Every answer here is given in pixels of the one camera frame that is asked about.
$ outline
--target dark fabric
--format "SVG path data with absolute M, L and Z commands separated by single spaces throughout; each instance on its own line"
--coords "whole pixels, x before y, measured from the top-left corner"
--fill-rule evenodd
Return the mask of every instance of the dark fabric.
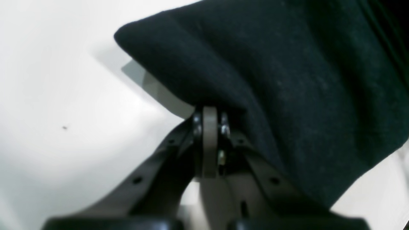
M 383 10 L 206 0 L 127 24 L 115 40 L 180 99 L 228 108 L 266 159 L 330 207 L 408 139 L 407 49 Z

